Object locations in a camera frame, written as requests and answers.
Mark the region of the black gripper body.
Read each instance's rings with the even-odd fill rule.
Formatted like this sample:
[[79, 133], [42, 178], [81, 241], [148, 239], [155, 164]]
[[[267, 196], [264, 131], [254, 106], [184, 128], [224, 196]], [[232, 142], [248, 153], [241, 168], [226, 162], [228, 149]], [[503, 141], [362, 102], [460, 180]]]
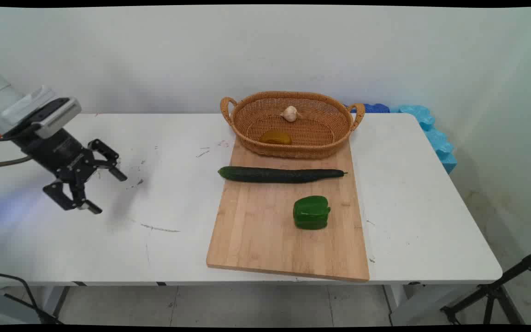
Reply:
[[83, 184], [96, 172], [93, 152], [66, 130], [59, 130], [46, 139], [30, 134], [15, 139], [14, 143], [60, 182]]

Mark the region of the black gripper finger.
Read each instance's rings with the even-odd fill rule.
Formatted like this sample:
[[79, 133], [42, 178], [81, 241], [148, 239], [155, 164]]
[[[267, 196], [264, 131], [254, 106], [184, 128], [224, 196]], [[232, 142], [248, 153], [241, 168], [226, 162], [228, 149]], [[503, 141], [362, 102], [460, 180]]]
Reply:
[[110, 174], [112, 174], [112, 176], [118, 179], [118, 181], [124, 182], [127, 180], [126, 174], [124, 174], [118, 168], [119, 155], [113, 149], [111, 149], [111, 147], [109, 147], [103, 141], [99, 139], [90, 141], [87, 147], [88, 149], [90, 149], [90, 151], [92, 151], [92, 153], [98, 153], [104, 157], [103, 160], [97, 160], [94, 157], [92, 157], [92, 161], [90, 162], [90, 165], [94, 169], [107, 169], [110, 172]]
[[42, 189], [63, 210], [88, 210], [93, 214], [102, 213], [102, 209], [86, 197], [86, 182], [80, 172], [65, 172], [55, 181]]

